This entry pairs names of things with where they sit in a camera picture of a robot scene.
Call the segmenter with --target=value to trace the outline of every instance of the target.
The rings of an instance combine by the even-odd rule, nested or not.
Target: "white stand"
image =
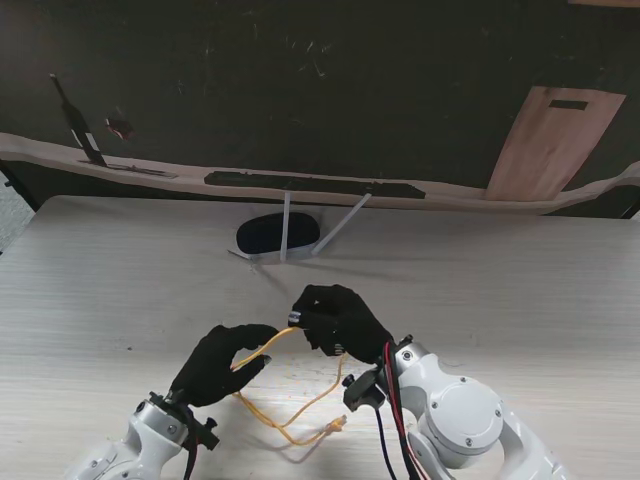
[[[284,193],[284,217],[282,218],[282,243],[280,243],[280,261],[287,261],[287,239],[289,237],[289,208],[291,192]]]
[[[351,209],[351,211],[349,213],[347,213],[345,215],[345,217],[340,221],[340,223],[338,225],[336,225],[336,227],[331,230],[329,232],[329,234],[324,237],[322,240],[320,240],[320,242],[313,248],[313,250],[311,250],[311,255],[317,255],[320,253],[320,251],[327,245],[327,243],[329,243],[331,241],[331,239],[333,237],[336,236],[336,234],[342,230],[342,227],[344,227],[346,225],[346,223],[351,220],[351,217],[353,217],[356,212],[358,210],[360,210],[362,208],[362,206],[367,203],[367,200],[369,200],[371,198],[371,194],[367,193],[364,197],[362,197],[362,200],[360,200],[355,207],[353,207]]]

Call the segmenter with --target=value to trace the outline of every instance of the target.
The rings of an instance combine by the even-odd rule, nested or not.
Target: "yellow cable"
[[[249,355],[244,360],[241,360],[238,363],[232,365],[231,368],[233,370],[237,370],[238,368],[242,367],[243,365],[246,365],[251,360],[256,358],[258,355],[261,355],[263,352],[268,350],[271,347],[271,345],[273,345],[273,343],[275,343],[278,339],[284,337],[285,335],[293,333],[296,330],[298,330],[298,328],[295,328],[295,327],[294,328],[285,328],[284,330],[281,330],[280,332],[278,332],[277,335],[275,335],[273,338],[271,338],[271,340],[269,340],[266,344],[264,344],[264,346],[262,348],[260,348],[255,353]],[[327,395],[329,395],[331,392],[333,392],[338,387],[338,385],[340,384],[340,379],[342,377],[342,366],[343,366],[344,361],[345,361],[346,358],[347,358],[347,354],[346,353],[340,357],[340,362],[338,363],[338,375],[337,375],[336,381],[333,383],[333,385],[331,385],[327,390],[322,392],[320,395],[315,397],[313,400],[310,400],[309,402],[307,402],[300,410],[298,410],[293,415],[293,417],[291,417],[286,423],[284,423],[282,425],[280,425],[280,424],[274,422],[273,420],[271,420],[266,414],[264,414],[262,411],[260,411],[260,409],[258,407],[256,407],[255,404],[253,402],[251,402],[251,400],[246,398],[240,392],[234,393],[233,396],[236,397],[237,399],[239,399],[243,403],[243,405],[245,407],[247,407],[247,409],[251,413],[253,413],[253,415],[258,420],[260,420],[262,423],[264,423],[268,427],[277,429],[293,445],[298,445],[298,446],[301,446],[301,447],[307,446],[307,445],[311,445],[312,443],[314,443],[314,442],[320,440],[321,438],[324,438],[325,436],[329,435],[331,432],[339,432],[339,431],[341,431],[342,427],[347,422],[347,417],[345,415],[343,415],[342,417],[338,417],[338,418],[334,419],[331,423],[329,423],[327,426],[325,426],[325,428],[322,431],[316,433],[315,435],[313,435],[311,438],[308,438],[307,440],[296,440],[296,439],[294,439],[293,437],[291,437],[291,435],[289,435],[289,432],[287,432],[286,427],[288,427],[293,422],[295,422],[296,419],[306,409],[308,409],[311,405],[313,405],[317,401],[321,400],[322,398],[326,397]]]

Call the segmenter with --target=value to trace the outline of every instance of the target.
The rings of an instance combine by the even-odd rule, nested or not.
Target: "wooden board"
[[[164,392],[212,326],[286,325],[308,283],[348,285],[396,338],[475,377],[581,480],[640,473],[640,225],[622,220],[363,209],[313,259],[249,265],[235,230],[277,205],[56,198],[0,257],[0,478],[51,480],[119,438],[149,390]],[[348,211],[299,207],[323,231]],[[276,345],[246,389],[286,419],[334,380],[302,335]],[[366,366],[350,359],[346,373]],[[340,392],[292,429],[348,413]],[[233,398],[198,409],[220,445],[193,480],[388,480],[370,408],[319,448],[286,448]],[[402,458],[388,407],[387,442]],[[407,414],[408,423],[414,423]],[[500,448],[460,480],[493,478]],[[163,471],[182,478],[186,454]]]
[[[533,87],[491,176],[488,200],[553,200],[576,174],[625,95]]]

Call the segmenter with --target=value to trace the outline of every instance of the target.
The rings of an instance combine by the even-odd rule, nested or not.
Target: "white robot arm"
[[[553,452],[486,385],[444,373],[438,357],[408,337],[395,352],[402,406],[418,420],[409,445],[431,480],[449,480],[448,469],[472,465],[500,441],[499,480],[568,480]],[[387,391],[379,369],[345,383],[345,404],[379,408]]]
[[[213,450],[218,444],[211,433],[215,426],[212,419],[202,425],[185,418],[181,410],[151,392],[150,399],[129,417],[127,435],[118,442],[97,445],[67,470],[64,479],[159,480],[164,465],[183,447],[189,449],[190,435],[197,438],[194,448],[202,444]]]

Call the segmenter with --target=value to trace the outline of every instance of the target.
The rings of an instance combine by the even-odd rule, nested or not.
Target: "black glove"
[[[344,349],[361,362],[375,363],[384,344],[393,340],[360,295],[341,285],[309,285],[293,311],[300,318],[289,321],[289,326],[302,328],[311,348],[320,347],[326,355]]]
[[[260,355],[236,372],[231,362],[238,350],[264,345],[278,330],[270,325],[218,325],[202,338],[171,384],[177,400],[204,407],[245,387],[271,360]]]

